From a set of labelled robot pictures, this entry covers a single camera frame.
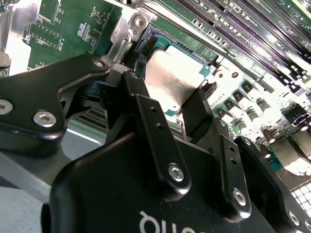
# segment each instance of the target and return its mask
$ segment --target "silver metal bracket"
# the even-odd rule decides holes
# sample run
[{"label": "silver metal bracket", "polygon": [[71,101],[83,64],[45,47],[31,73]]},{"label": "silver metal bracket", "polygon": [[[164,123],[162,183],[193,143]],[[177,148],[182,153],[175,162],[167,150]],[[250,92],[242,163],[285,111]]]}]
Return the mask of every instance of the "silver metal bracket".
[{"label": "silver metal bracket", "polygon": [[36,23],[41,0],[20,0],[0,14],[0,50],[9,55],[9,75],[27,70],[31,48],[23,42],[25,26]]},{"label": "silver metal bracket", "polygon": [[[112,4],[120,5],[117,1],[108,1]],[[132,41],[138,42],[143,30],[149,23],[156,20],[156,16],[145,9],[131,8],[127,5],[121,6],[122,15],[110,37],[112,47],[107,55],[101,59],[112,66],[122,63],[125,55],[130,50]]]}]

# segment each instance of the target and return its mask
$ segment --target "electrolytic capacitor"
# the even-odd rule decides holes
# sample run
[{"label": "electrolytic capacitor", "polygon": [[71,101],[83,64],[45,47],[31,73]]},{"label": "electrolytic capacitor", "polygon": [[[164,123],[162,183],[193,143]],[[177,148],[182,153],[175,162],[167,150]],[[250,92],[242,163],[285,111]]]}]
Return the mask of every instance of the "electrolytic capacitor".
[{"label": "electrolytic capacitor", "polygon": [[238,123],[237,127],[241,131],[242,134],[244,134],[244,135],[248,134],[249,128],[247,127],[245,122]]},{"label": "electrolytic capacitor", "polygon": [[272,136],[269,130],[262,131],[262,134],[266,138],[267,142],[269,142],[270,144],[276,141],[276,139]]},{"label": "electrolytic capacitor", "polygon": [[260,124],[260,116],[256,112],[249,113],[248,117],[254,124]]},{"label": "electrolytic capacitor", "polygon": [[272,111],[272,107],[267,102],[261,103],[259,105],[259,108],[262,110],[264,114],[270,114]]},{"label": "electrolytic capacitor", "polygon": [[259,147],[261,154],[266,158],[270,158],[271,157],[271,151],[268,150],[268,148],[265,145],[261,145]]}]

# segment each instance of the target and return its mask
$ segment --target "black metal bracket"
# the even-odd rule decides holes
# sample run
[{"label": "black metal bracket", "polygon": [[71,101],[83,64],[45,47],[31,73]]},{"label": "black metal bracket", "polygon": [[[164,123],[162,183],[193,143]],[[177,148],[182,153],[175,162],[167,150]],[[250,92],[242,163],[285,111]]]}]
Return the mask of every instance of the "black metal bracket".
[{"label": "black metal bracket", "polygon": [[[0,115],[0,149],[29,156],[55,152],[66,131],[64,116],[75,92],[87,82],[103,79],[109,71],[103,61],[88,54],[1,79],[0,99],[13,109]],[[51,113],[39,117],[48,122],[54,116],[54,123],[49,127],[36,124],[38,112]]]},{"label": "black metal bracket", "polygon": [[207,149],[215,157],[215,202],[219,210],[233,222],[251,215],[243,167],[238,146],[229,138],[229,129],[214,118],[210,106],[197,90],[182,106],[186,131],[193,143]]},{"label": "black metal bracket", "polygon": [[309,232],[310,218],[256,146],[241,136],[235,143],[239,146],[251,199],[257,200],[255,205],[261,209],[274,230],[289,233]]},{"label": "black metal bracket", "polygon": [[190,190],[191,179],[159,102],[149,98],[144,79],[131,70],[122,75],[121,89],[124,108],[133,114],[143,141],[154,191],[166,200],[179,200]]}]

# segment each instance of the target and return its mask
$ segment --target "silver screw head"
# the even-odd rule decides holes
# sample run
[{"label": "silver screw head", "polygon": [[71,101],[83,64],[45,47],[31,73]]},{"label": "silver screw head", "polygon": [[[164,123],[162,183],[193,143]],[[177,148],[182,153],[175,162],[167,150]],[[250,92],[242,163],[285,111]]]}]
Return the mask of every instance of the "silver screw head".
[{"label": "silver screw head", "polygon": [[144,30],[147,26],[147,19],[142,16],[142,15],[138,15],[134,18],[134,26],[138,29],[138,30]]},{"label": "silver screw head", "polygon": [[246,198],[243,195],[243,193],[241,193],[240,190],[238,190],[237,188],[234,188],[232,190],[232,194],[234,199],[241,205],[241,206],[246,206]]},{"label": "silver screw head", "polygon": [[251,142],[247,138],[244,139],[244,142],[249,146],[251,145]]},{"label": "silver screw head", "polygon": [[13,104],[10,101],[0,99],[0,115],[8,114],[13,110]]},{"label": "silver screw head", "polygon": [[99,61],[93,61],[94,65],[98,66],[98,67],[103,67],[104,65],[99,62]]},{"label": "silver screw head", "polygon": [[49,112],[37,112],[33,117],[34,122],[41,127],[49,128],[56,124],[56,117]]},{"label": "silver screw head", "polygon": [[225,122],[223,120],[219,120],[219,123],[222,125],[222,126],[226,126]]},{"label": "silver screw head", "polygon": [[299,225],[300,225],[299,219],[296,217],[296,215],[293,214],[292,211],[289,211],[289,212],[288,212],[288,215],[290,216],[291,221],[292,221],[296,226],[299,226]]},{"label": "silver screw head", "polygon": [[305,220],[305,225],[308,228],[308,230],[311,232],[311,224]]},{"label": "silver screw head", "polygon": [[177,182],[182,182],[184,179],[184,172],[176,165],[169,166],[169,174]]}]

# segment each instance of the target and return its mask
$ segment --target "green circuit board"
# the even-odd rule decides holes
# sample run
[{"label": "green circuit board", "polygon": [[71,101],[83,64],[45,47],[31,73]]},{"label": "green circuit board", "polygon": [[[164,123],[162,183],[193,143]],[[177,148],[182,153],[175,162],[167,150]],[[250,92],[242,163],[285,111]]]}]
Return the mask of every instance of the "green circuit board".
[{"label": "green circuit board", "polygon": [[[2,0],[2,7],[17,0]],[[77,55],[106,54],[121,9],[103,0],[42,0],[37,23],[26,26],[28,69]]]}]

